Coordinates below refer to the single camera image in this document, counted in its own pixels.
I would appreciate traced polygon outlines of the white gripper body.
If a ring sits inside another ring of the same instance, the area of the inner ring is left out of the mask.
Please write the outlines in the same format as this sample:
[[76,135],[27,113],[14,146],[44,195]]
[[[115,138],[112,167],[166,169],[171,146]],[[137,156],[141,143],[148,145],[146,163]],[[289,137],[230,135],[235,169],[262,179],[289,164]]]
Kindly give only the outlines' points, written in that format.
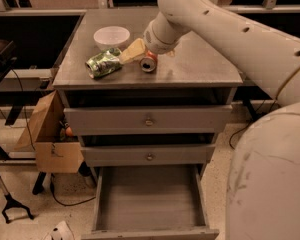
[[147,49],[154,54],[172,51],[179,39],[185,34],[185,28],[170,22],[161,12],[157,14],[143,33]]

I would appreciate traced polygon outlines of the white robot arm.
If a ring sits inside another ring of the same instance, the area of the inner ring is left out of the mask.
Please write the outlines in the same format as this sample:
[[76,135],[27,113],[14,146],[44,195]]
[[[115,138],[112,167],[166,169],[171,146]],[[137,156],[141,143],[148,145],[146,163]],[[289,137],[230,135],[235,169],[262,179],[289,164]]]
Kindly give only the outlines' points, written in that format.
[[195,32],[273,98],[230,165],[227,240],[300,240],[300,39],[224,10],[213,0],[157,0],[159,13],[121,55],[165,54]]

